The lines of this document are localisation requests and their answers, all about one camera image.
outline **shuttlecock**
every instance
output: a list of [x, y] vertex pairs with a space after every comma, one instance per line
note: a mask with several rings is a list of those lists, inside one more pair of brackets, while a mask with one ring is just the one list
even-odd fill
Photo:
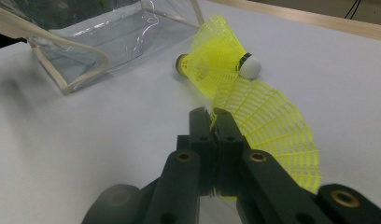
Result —
[[222, 16], [214, 16], [200, 27], [191, 53], [175, 58], [173, 67], [209, 98], [222, 80], [253, 80], [261, 71], [259, 60], [244, 50]]
[[317, 191], [320, 176], [313, 135], [282, 93], [261, 81], [237, 79], [219, 85], [213, 107], [232, 113], [251, 148], [269, 152], [301, 187]]

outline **white table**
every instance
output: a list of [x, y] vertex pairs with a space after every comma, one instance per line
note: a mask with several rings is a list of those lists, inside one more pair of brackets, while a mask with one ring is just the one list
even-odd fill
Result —
[[[381, 207], [381, 41], [202, 2], [261, 59], [261, 80], [298, 106], [320, 150], [323, 183], [356, 189]], [[80, 223], [102, 190], [139, 188], [161, 174], [209, 105], [176, 78], [174, 55], [62, 96], [22, 43], [0, 49], [0, 223]], [[233, 202], [203, 198], [200, 223], [240, 223]]]

